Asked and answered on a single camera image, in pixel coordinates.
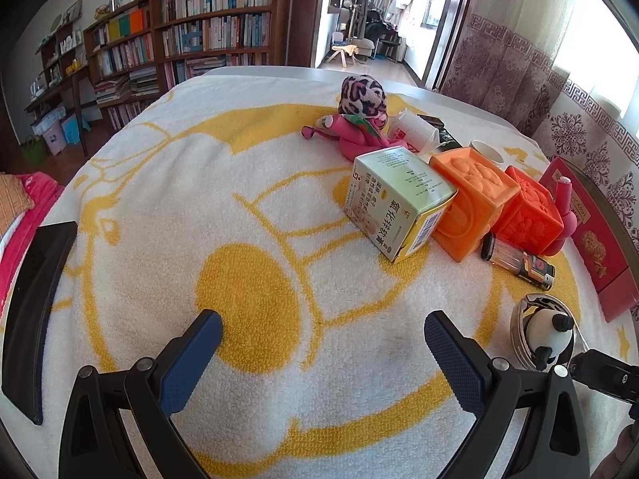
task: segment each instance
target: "orange toy block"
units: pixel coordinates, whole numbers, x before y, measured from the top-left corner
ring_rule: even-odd
[[[429,164],[459,189],[433,237],[461,263],[479,247],[499,220],[504,205],[521,189],[488,158],[469,147],[432,156]]]
[[[516,167],[509,166],[506,174],[522,192],[504,207],[493,232],[526,252],[541,254],[564,229],[555,201],[544,186]]]

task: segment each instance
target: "bookshelf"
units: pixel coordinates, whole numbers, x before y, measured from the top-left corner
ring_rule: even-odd
[[[291,0],[134,0],[94,22],[84,31],[84,44],[89,78],[109,132],[133,118],[127,111],[144,109],[169,85],[210,67],[283,65],[290,4]],[[156,83],[145,71],[152,67]],[[150,91],[157,85],[157,91],[139,95],[131,89],[145,85]]]
[[[75,115],[75,119],[78,122],[82,151],[85,156],[88,156],[84,138],[85,130],[82,126],[82,109],[93,107],[97,103],[96,101],[87,103],[81,103],[80,101],[80,81],[89,75],[86,65],[79,67],[79,69],[69,75],[66,74],[66,69],[76,58],[76,49],[79,49],[82,43],[69,48],[66,52],[62,52],[61,48],[61,43],[68,36],[75,34],[74,25],[76,23],[77,19],[60,25],[36,50],[36,54],[39,53],[42,58],[47,90],[36,99],[33,99],[24,110],[31,115],[33,119],[31,126],[34,126],[41,121],[49,110],[63,102],[62,92],[70,89],[71,97],[73,98],[73,110],[69,111],[65,118]]]

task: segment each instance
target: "panda figure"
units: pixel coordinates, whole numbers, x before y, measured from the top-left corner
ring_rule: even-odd
[[[557,363],[573,341],[574,319],[557,310],[540,308],[527,319],[525,336],[538,371]]]

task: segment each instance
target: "lighter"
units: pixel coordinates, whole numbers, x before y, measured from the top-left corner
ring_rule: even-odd
[[[555,281],[555,267],[541,257],[529,254],[506,241],[497,239],[492,232],[484,236],[481,257],[506,270],[517,277],[541,288],[551,289]]]

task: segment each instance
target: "leopard print hat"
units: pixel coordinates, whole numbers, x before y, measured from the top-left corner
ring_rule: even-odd
[[[372,76],[348,76],[342,83],[338,111],[363,117],[381,131],[388,121],[384,88]]]

